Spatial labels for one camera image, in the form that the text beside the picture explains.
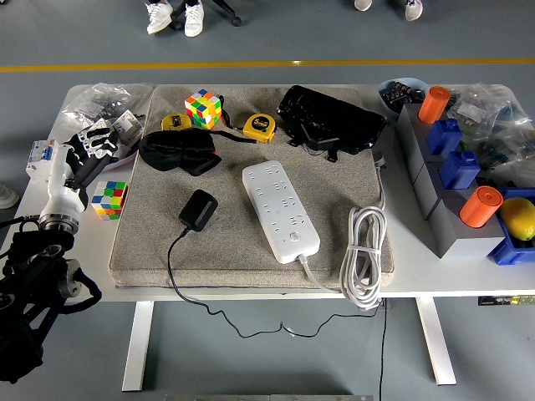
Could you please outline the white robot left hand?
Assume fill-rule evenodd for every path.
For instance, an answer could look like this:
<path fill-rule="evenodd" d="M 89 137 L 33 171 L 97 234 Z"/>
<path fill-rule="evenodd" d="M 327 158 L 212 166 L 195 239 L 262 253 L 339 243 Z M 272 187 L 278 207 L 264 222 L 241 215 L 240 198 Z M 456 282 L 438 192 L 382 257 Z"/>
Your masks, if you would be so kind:
<path fill-rule="evenodd" d="M 86 188 L 114 158 L 120 134 L 100 120 L 63 142 L 52 158 L 48 178 L 48 203 L 39 225 L 65 225 L 73 230 L 88 205 Z"/>

